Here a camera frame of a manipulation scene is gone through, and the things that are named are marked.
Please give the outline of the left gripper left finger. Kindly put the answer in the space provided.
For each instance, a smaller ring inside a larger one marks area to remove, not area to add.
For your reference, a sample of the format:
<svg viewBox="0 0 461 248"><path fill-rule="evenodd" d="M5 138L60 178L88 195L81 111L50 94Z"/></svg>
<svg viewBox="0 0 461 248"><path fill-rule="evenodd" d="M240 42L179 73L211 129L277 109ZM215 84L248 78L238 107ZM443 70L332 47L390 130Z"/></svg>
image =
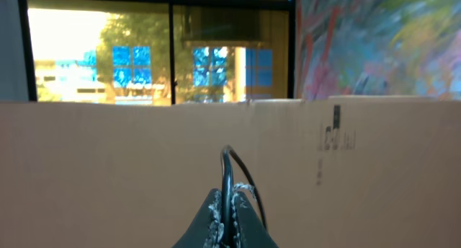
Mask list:
<svg viewBox="0 0 461 248"><path fill-rule="evenodd" d="M173 248L218 248L222 239L221 191L211 189L188 229Z"/></svg>

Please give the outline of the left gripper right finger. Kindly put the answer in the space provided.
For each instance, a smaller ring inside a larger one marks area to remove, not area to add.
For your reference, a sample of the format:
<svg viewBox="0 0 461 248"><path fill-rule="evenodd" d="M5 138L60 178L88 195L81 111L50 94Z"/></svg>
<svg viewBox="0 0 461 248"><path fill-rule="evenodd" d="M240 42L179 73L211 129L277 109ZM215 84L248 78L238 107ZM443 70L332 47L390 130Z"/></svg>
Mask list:
<svg viewBox="0 0 461 248"><path fill-rule="evenodd" d="M265 229L250 200L243 192L248 190L255 198L252 185L237 183L233 186L232 218L235 234L234 247L238 248L278 248Z"/></svg>

